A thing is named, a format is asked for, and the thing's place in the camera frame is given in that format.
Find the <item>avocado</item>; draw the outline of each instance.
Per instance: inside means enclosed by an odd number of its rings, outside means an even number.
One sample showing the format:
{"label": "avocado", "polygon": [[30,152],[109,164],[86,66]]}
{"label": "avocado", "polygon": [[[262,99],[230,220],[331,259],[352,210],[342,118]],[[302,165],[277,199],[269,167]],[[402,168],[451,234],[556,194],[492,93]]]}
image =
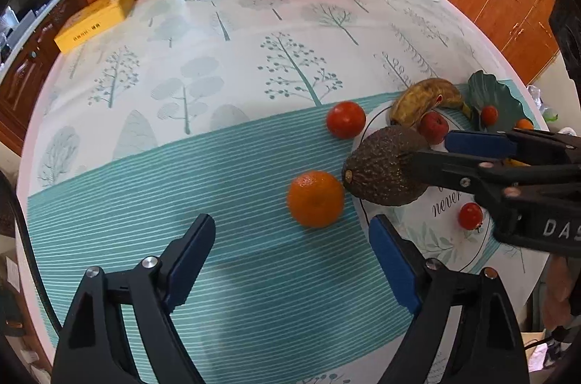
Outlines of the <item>avocado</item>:
{"label": "avocado", "polygon": [[382,128],[345,160],[343,185],[356,197],[374,204],[409,204],[428,188],[408,174],[409,153],[422,149],[429,149],[429,144],[417,131],[399,125]]}

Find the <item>cherry tomato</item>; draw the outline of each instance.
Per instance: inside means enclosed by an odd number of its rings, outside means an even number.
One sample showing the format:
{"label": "cherry tomato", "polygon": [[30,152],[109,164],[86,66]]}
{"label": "cherry tomato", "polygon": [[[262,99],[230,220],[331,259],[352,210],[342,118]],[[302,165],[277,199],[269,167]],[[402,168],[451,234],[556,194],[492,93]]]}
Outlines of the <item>cherry tomato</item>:
{"label": "cherry tomato", "polygon": [[480,112],[480,120],[484,126],[493,126],[499,119],[499,111],[494,105],[486,105]]}
{"label": "cherry tomato", "polygon": [[365,128],[365,111],[355,102],[340,102],[326,117],[329,131],[337,138],[355,138]]}
{"label": "cherry tomato", "polygon": [[460,209],[458,223],[465,230],[475,230],[482,225],[482,209],[474,202],[468,202]]}
{"label": "cherry tomato", "polygon": [[516,123],[515,128],[520,128],[521,130],[534,130],[535,126],[528,118],[521,118]]}

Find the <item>white plate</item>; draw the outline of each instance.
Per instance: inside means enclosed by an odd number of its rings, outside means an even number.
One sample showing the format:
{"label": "white plate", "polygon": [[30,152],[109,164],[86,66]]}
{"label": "white plate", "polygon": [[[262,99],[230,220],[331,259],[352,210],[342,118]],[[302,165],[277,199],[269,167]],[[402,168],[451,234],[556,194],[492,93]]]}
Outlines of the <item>white plate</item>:
{"label": "white plate", "polygon": [[[363,133],[353,143],[353,151],[362,139],[387,126],[386,113],[393,101],[374,109],[367,116]],[[448,121],[450,130],[466,130],[469,121],[460,111],[437,110]],[[446,151],[443,143],[432,149]],[[411,240],[426,258],[438,258],[448,268],[463,271],[475,264],[492,229],[492,221],[483,209],[482,226],[472,232],[458,224],[458,213],[464,204],[474,202],[474,197],[459,191],[429,187],[420,198],[401,207],[385,207],[353,197],[361,227],[367,235],[369,221],[385,214],[403,238]]]}

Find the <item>teal striped tablecloth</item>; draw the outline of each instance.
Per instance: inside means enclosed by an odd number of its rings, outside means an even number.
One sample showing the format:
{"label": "teal striped tablecloth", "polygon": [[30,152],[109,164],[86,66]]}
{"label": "teal striped tablecloth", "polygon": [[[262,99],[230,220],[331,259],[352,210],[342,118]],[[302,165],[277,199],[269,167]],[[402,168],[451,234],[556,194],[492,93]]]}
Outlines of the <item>teal striped tablecloth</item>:
{"label": "teal striped tablecloth", "polygon": [[[518,95],[511,81],[505,84]],[[369,112],[398,95],[358,103]],[[216,244],[172,320],[208,384],[295,383],[403,334],[411,316],[396,303],[351,198],[327,229],[304,229],[289,216],[290,180],[311,169],[339,176],[351,151],[350,140],[327,132],[328,110],[184,138],[32,195],[30,235],[60,320],[87,267],[131,268],[207,213],[216,221]],[[490,241],[476,269],[496,248]],[[128,309],[136,363],[142,379],[153,382]]]}

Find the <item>tablecloth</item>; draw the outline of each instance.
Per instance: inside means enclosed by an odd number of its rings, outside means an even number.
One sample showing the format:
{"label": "tablecloth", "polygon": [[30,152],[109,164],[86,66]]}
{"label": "tablecloth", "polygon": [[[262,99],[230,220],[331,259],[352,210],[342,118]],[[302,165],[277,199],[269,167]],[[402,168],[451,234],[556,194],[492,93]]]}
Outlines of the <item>tablecloth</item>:
{"label": "tablecloth", "polygon": [[[445,1],[139,1],[58,61],[25,141],[19,197],[60,320],[87,267],[133,267],[208,213],[216,245],[172,315],[206,382],[377,383],[411,316],[351,198],[336,225],[307,230],[287,212],[287,185],[311,169],[339,175],[352,147],[326,131],[332,104],[369,113],[427,77],[465,90],[479,69],[543,125],[504,58]],[[519,309],[546,255],[501,247],[490,231],[470,270],[497,268]]]}

